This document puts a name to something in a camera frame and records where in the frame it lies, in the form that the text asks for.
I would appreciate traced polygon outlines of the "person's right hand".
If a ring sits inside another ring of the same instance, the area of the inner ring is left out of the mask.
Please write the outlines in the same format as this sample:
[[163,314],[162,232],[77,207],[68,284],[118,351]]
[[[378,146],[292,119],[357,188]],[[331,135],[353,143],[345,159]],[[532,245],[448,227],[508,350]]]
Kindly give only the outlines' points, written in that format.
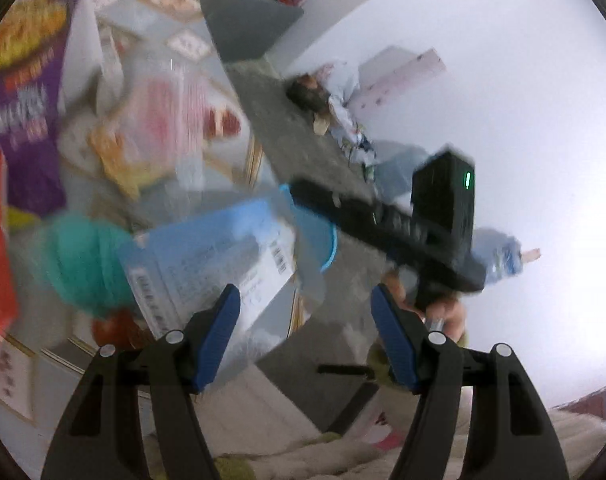
[[467,311],[456,297],[439,299],[425,311],[417,309],[407,301],[406,289],[399,278],[399,272],[389,271],[381,276],[381,283],[387,286],[396,304],[403,310],[416,313],[422,321],[443,322],[443,333],[452,341],[461,344],[466,341]]

